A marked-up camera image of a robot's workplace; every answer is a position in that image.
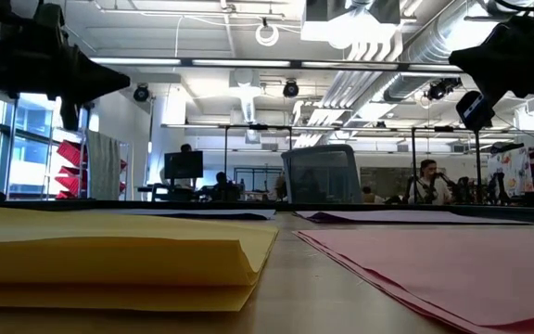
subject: person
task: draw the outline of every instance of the person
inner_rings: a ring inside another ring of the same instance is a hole
[[[419,179],[412,182],[409,190],[409,204],[415,203],[413,185],[417,186],[417,202],[433,205],[444,205],[451,201],[451,191],[446,182],[437,176],[438,166],[435,161],[426,159],[420,163]],[[435,179],[433,187],[430,187],[432,179]]]
[[[364,186],[362,188],[362,201],[364,203],[375,203],[375,204],[383,204],[385,201],[375,195],[373,192],[372,192],[372,188],[370,188],[369,186]]]
[[[219,172],[215,175],[217,184],[213,186],[211,199],[220,201],[237,201],[240,198],[240,188],[228,182],[226,173]]]
[[[181,153],[187,153],[187,152],[192,152],[193,151],[193,148],[189,145],[189,144],[182,144],[181,145]],[[162,180],[162,184],[164,184],[165,186],[169,186],[170,185],[170,179],[166,179],[164,176],[164,167],[162,167],[162,169],[159,170],[159,179]],[[174,186],[175,187],[180,187],[180,188],[183,188],[183,189],[194,189],[195,188],[195,183],[196,183],[197,180],[192,180],[192,179],[175,179],[174,180]]]
[[[275,180],[275,196],[283,201],[287,197],[286,174],[282,171]]]

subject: pink paper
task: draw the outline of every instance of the pink paper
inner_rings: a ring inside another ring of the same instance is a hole
[[[484,217],[471,217],[454,214],[452,212],[424,211],[424,210],[382,210],[363,212],[296,212],[302,218],[316,221],[318,223],[338,223],[338,222],[382,222],[382,223],[424,223],[424,224],[508,224],[508,225],[528,225],[525,222],[518,222],[507,219],[493,219]]]
[[[534,229],[299,236],[416,312],[476,333],[534,330]]]

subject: man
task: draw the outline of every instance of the man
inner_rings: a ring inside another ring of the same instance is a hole
[[[362,200],[364,203],[383,204],[385,201],[372,193],[372,188],[365,186],[362,188]]]
[[[181,153],[192,152],[192,151],[193,151],[193,148],[191,148],[189,144],[181,145]],[[166,179],[164,177],[164,167],[162,167],[162,169],[159,170],[159,179],[162,180],[162,184],[166,186],[170,185],[170,179]],[[184,188],[184,189],[194,189],[195,182],[196,180],[191,180],[191,179],[175,179],[174,186]]]
[[[240,198],[240,188],[228,182],[226,173],[219,172],[215,175],[217,184],[213,186],[212,200],[218,201],[237,201]]]
[[[420,164],[419,179],[416,179],[409,190],[409,204],[414,204],[413,184],[417,186],[417,202],[433,205],[444,205],[451,201],[451,191],[446,182],[437,176],[438,166],[433,160],[424,160]]]

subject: security camera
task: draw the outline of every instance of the security camera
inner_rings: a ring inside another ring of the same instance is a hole
[[[137,102],[146,102],[149,99],[149,89],[147,83],[140,83],[133,93],[133,99]]]
[[[286,86],[284,87],[284,96],[288,98],[293,98],[298,96],[300,89],[296,84],[296,80],[290,79],[287,81]]]

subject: computer monitor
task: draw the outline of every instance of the computer monitor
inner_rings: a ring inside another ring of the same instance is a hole
[[[164,154],[164,178],[184,179],[203,177],[203,152]]]

